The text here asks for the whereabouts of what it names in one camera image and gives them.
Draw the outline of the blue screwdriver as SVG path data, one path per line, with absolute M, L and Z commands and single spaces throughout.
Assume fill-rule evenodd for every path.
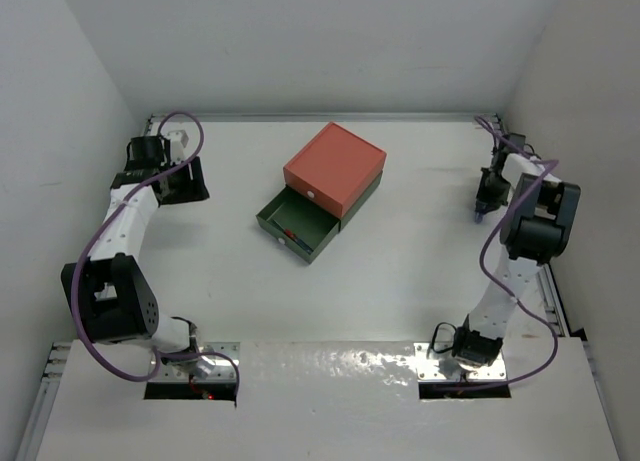
M 289 238 L 291 239 L 294 243 L 296 243 L 301 249 L 305 250 L 306 252 L 312 252 L 313 249 L 306 244 L 301 238 L 299 238 L 294 232 L 292 232 L 291 230 L 287 229 L 287 228 L 283 228 L 282 232 Z
M 301 238 L 299 238 L 295 233 L 293 233 L 290 229 L 283 227 L 275 219 L 272 219 L 271 223 L 276 228 L 278 228 L 287 238 L 292 240 L 296 245 L 298 245 L 302 250 L 304 250 L 307 254 L 313 253 L 313 249 L 307 243 L 305 243 Z
M 486 212 L 484 209 L 476 210 L 474 212 L 474 222 L 476 224 L 480 224 L 483 221 L 485 215 L 486 215 Z

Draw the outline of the orange drawer box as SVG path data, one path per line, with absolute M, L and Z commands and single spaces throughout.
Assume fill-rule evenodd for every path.
M 386 156 L 381 148 L 329 123 L 284 165 L 284 180 L 342 219 L 383 171 Z

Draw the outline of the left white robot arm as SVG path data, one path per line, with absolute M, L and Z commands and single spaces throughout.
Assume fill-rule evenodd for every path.
M 80 272 L 77 305 L 92 343 L 133 343 L 174 353 L 191 349 L 193 324 L 160 311 L 138 260 L 146 229 L 159 207 L 209 198 L 198 158 L 129 195 L 141 182 L 186 159 L 185 131 L 141 136 L 127 145 L 125 168 L 110 187 L 106 214 L 118 216 L 98 236 Z

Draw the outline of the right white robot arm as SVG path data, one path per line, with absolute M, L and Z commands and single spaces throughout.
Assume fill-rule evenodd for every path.
M 478 221 L 500 207 L 507 211 L 490 235 L 501 246 L 496 270 L 489 273 L 484 246 L 480 265 L 489 284 L 454 335 L 452 356 L 474 367 L 497 359 L 529 282 L 565 251 L 582 195 L 579 185 L 554 176 L 525 145 L 521 134 L 497 135 L 491 164 L 482 169 L 476 194 Z

